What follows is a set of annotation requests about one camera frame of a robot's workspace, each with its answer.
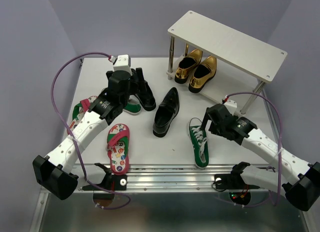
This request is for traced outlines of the black loafer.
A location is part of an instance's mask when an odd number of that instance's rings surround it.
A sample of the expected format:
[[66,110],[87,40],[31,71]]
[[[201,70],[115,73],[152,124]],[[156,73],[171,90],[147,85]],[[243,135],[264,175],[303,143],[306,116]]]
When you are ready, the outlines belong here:
[[178,94],[178,90],[175,87],[172,87],[158,106],[154,117],[152,132],[159,138],[162,138],[167,134],[171,122],[179,112],[180,99]]
[[156,108],[156,100],[147,81],[140,80],[138,82],[138,91],[135,97],[139,100],[144,110],[153,111]]

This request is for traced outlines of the green sneaker with laces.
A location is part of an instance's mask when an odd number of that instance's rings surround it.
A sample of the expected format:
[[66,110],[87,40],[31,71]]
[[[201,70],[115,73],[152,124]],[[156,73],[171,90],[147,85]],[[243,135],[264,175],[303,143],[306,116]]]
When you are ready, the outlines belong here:
[[201,129],[202,121],[193,117],[190,119],[187,131],[192,143],[195,165],[204,169],[209,164],[209,148],[206,131]]

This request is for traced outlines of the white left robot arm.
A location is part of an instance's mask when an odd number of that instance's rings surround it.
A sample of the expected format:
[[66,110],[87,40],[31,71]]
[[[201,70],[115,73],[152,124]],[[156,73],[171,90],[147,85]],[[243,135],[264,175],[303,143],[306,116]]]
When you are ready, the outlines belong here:
[[123,70],[108,71],[108,87],[89,106],[75,129],[45,157],[37,156],[32,166],[37,182],[60,200],[67,199],[77,188],[92,185],[98,190],[111,189],[112,174],[101,163],[82,167],[73,172],[76,161],[94,138],[106,129],[126,107],[129,97],[144,90],[141,68],[128,73]]

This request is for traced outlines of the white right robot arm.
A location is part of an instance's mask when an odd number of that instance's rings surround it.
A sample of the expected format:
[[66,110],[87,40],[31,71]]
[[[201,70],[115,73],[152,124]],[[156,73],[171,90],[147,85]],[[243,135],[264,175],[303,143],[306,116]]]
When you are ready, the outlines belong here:
[[320,164],[302,160],[286,149],[278,148],[255,123],[245,117],[232,115],[223,104],[207,108],[201,128],[210,121],[209,131],[252,151],[276,171],[259,169],[250,163],[240,162],[228,174],[219,174],[219,190],[263,188],[279,192],[301,211],[308,211],[320,196]]

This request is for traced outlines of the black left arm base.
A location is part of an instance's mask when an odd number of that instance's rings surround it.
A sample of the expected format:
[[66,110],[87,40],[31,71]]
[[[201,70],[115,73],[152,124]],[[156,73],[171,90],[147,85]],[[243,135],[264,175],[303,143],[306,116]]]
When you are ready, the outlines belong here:
[[87,167],[89,177],[92,177],[93,183],[103,189],[110,191],[125,191],[127,189],[128,177],[124,175],[115,175],[111,169],[101,163],[94,163]]

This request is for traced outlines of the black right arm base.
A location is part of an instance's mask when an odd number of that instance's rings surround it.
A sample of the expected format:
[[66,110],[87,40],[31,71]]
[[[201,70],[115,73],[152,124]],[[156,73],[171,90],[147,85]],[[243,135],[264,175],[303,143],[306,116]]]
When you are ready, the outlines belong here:
[[211,187],[218,192],[225,190],[259,189],[256,185],[247,185],[241,177],[244,169],[248,166],[250,166],[250,163],[240,162],[233,166],[229,174],[215,174]]

